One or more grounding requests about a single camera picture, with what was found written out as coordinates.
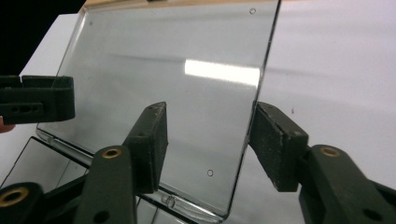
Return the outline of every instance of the black clamp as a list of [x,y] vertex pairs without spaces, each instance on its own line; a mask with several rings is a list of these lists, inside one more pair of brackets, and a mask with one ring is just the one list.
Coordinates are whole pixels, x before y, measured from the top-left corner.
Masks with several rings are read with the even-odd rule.
[[0,116],[5,124],[62,121],[75,115],[72,77],[0,77]]

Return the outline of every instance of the white background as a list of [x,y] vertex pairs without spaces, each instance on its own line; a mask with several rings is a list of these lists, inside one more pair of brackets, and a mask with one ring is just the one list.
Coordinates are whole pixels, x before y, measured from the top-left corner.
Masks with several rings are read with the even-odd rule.
[[[23,74],[57,73],[77,15],[54,23]],[[346,151],[368,178],[396,189],[396,2],[282,3],[260,101]],[[0,181],[35,125],[0,135]],[[297,193],[277,193],[247,149],[226,223],[303,223]]]

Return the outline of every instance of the clear acrylic sheet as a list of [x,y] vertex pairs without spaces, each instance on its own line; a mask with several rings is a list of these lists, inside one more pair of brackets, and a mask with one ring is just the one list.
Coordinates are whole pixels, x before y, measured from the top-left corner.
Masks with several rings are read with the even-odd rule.
[[165,101],[162,190],[148,197],[195,221],[221,222],[277,3],[87,8],[58,73],[74,78],[77,115],[39,124],[37,132],[93,154],[120,145],[146,106]]

